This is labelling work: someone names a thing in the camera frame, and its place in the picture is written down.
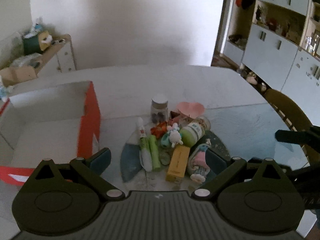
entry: wooden chair back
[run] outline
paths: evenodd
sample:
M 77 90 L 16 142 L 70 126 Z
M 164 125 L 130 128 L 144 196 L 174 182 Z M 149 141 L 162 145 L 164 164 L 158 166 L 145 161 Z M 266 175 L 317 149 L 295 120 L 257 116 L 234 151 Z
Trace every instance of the wooden chair back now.
M 282 117 L 290 130 L 302 131 L 308 130 L 312 123 L 301 108 L 289 97 L 281 92 L 268 89 L 264 94 L 265 99 Z M 309 145 L 302 146 L 310 164 L 320 161 L 320 154 Z

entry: bottle label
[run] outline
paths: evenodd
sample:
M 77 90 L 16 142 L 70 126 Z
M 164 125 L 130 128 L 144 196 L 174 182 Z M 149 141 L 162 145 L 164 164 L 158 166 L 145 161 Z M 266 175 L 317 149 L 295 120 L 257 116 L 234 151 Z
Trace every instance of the bottle label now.
M 199 123 L 192 122 L 192 123 L 188 124 L 188 127 L 191 128 L 196 133 L 196 135 L 197 135 L 196 141 L 198 141 L 203 136 L 202 127 Z

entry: silver screw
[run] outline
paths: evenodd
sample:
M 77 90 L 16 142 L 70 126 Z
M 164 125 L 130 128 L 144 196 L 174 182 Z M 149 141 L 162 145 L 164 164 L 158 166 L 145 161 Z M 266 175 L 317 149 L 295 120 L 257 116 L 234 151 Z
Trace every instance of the silver screw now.
M 107 191 L 107 196 L 111 198 L 117 198 L 122 195 L 122 191 L 119 189 L 111 189 Z
M 210 191 L 205 188 L 198 188 L 195 190 L 195 195 L 198 197 L 207 197 L 210 195 Z

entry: triangular cutout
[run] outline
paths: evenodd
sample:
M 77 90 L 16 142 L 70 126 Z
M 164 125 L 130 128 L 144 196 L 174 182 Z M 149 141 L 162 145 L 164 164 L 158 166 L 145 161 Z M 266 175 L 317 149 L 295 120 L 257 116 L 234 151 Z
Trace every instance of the triangular cutout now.
M 280 179 L 278 172 L 272 165 L 267 165 L 262 177 L 269 179 Z
M 36 176 L 36 179 L 50 179 L 53 177 L 54 177 L 54 175 L 51 171 L 50 166 L 45 165 L 42 167 L 41 171 L 39 171 L 38 175 Z

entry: pink heart-shaped object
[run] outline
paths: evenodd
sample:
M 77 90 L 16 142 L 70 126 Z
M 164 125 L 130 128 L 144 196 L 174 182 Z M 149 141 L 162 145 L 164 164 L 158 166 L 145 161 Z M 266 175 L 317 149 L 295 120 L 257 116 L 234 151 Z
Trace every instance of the pink heart-shaped object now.
M 177 109 L 184 115 L 193 119 L 204 113 L 204 106 L 200 103 L 180 102 L 177 105 Z

